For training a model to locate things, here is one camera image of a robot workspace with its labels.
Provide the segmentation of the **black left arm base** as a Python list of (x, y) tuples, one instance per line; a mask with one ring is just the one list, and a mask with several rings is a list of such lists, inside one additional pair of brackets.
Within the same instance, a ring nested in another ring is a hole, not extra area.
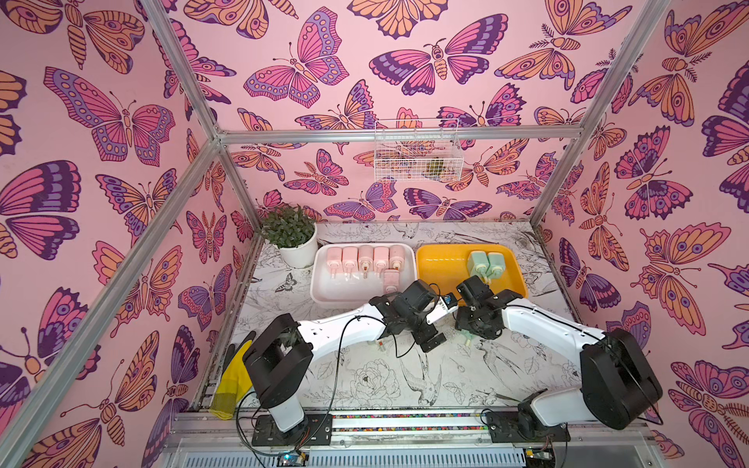
[(307, 413), (287, 432), (281, 431), (271, 415), (257, 418), (252, 445), (261, 448), (329, 446), (333, 435), (333, 416), (329, 413)]

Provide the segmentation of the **pink sharpener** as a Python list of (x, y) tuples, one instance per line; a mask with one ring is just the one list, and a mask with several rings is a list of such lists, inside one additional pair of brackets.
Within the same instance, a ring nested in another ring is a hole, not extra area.
[(326, 264), (332, 278), (335, 278), (343, 270), (343, 249), (331, 247), (327, 249)]
[(401, 271), (405, 264), (406, 251), (401, 245), (393, 245), (389, 248), (389, 268)]
[(343, 258), (341, 259), (343, 272), (346, 278), (350, 278), (359, 270), (358, 266), (358, 248), (347, 246), (343, 248)]
[(382, 275), (389, 269), (389, 248), (378, 246), (374, 248), (374, 272), (376, 275)]
[(400, 271), (397, 269), (386, 269), (382, 275), (383, 293), (395, 294), (400, 291)]
[(358, 248), (358, 271), (363, 279), (367, 279), (374, 270), (374, 247), (362, 245)]

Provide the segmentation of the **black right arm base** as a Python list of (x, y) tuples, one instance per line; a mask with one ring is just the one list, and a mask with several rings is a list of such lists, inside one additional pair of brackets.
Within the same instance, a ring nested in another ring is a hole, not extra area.
[(569, 442), (569, 430), (563, 425), (543, 425), (531, 408), (540, 390), (521, 401), (514, 409), (483, 409), (480, 420), (489, 430), (493, 443)]

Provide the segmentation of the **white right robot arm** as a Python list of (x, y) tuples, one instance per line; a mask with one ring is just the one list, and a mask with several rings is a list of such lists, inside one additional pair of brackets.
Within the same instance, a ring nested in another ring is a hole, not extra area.
[(538, 391), (518, 404), (519, 428), (525, 437), (585, 421), (622, 430), (662, 398), (662, 386), (629, 331), (585, 327), (511, 290), (492, 292), (476, 276), (456, 290), (465, 302), (456, 312), (458, 330), (482, 339), (496, 339), (505, 331), (520, 333), (579, 368), (579, 385)]

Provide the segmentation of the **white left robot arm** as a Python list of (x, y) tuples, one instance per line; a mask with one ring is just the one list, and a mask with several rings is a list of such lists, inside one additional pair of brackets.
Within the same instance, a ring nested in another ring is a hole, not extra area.
[(404, 292), (375, 296), (349, 312), (315, 321), (276, 317), (257, 336), (242, 363), (249, 374), (259, 406), (270, 413), (282, 433), (296, 430), (306, 420), (298, 390), (315, 361), (361, 342), (397, 337), (408, 332), (421, 351), (446, 341), (436, 323), (458, 310), (454, 294), (440, 296), (417, 280)]

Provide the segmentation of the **green sharpener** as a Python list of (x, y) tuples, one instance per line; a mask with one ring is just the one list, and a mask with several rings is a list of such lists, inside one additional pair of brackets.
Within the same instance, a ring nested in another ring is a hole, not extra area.
[(470, 333), (469, 331), (462, 331), (461, 334), (463, 336), (463, 344), (465, 346), (470, 346), (474, 335), (472, 335), (472, 333)]
[(477, 276), (482, 282), (487, 283), (489, 278), (490, 263), (484, 251), (471, 251), (467, 258), (466, 266), (470, 276)]
[(506, 272), (506, 261), (503, 253), (489, 252), (487, 253), (487, 259), (489, 261), (487, 278), (489, 280), (501, 278)]

